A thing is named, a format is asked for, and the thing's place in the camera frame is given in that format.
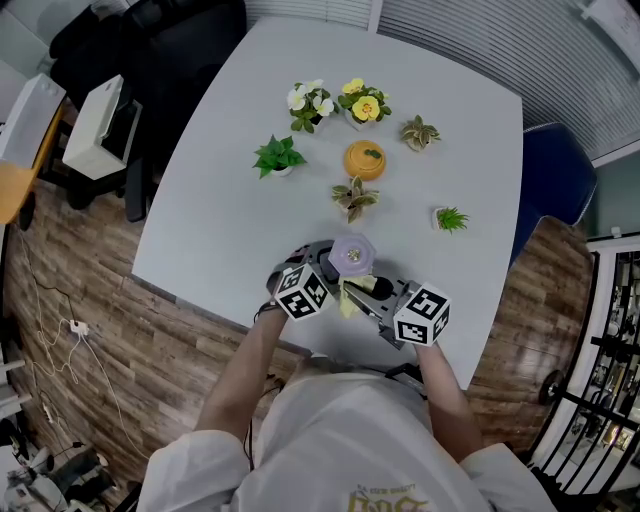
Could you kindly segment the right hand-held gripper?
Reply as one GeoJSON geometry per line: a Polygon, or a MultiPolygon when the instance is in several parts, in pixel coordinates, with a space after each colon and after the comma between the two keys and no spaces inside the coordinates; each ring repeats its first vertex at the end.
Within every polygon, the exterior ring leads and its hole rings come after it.
{"type": "Polygon", "coordinates": [[[428,283],[361,276],[350,278],[344,291],[398,350],[405,344],[431,346],[449,323],[450,299],[428,283]]]}

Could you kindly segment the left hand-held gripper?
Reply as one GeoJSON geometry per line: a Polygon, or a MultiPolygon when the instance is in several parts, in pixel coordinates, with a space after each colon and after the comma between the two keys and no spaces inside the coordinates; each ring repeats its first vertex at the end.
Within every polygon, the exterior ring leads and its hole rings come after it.
{"type": "Polygon", "coordinates": [[[332,240],[304,245],[271,272],[266,288],[293,321],[315,316],[335,302],[332,247],[332,240]]]}

